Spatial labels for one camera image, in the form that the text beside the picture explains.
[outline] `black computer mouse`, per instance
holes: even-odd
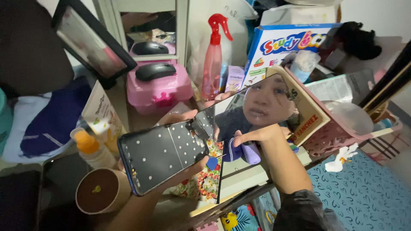
[[[140,66],[140,68],[136,70],[136,79],[147,82],[153,79],[174,75],[175,72],[176,70],[173,65],[164,62],[155,62]]]
[[[158,42],[139,42],[134,45],[133,52],[136,55],[156,55],[168,54],[169,49]]]

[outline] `black sleeve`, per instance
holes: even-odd
[[[274,231],[344,231],[334,211],[323,210],[320,199],[311,191],[289,194],[281,203],[274,221]]]

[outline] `pink plastic box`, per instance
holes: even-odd
[[[184,66],[173,64],[176,70],[174,75],[143,82],[136,79],[136,70],[144,64],[139,63],[127,74],[127,98],[138,113],[166,113],[178,102],[188,101],[193,96],[191,81]]]

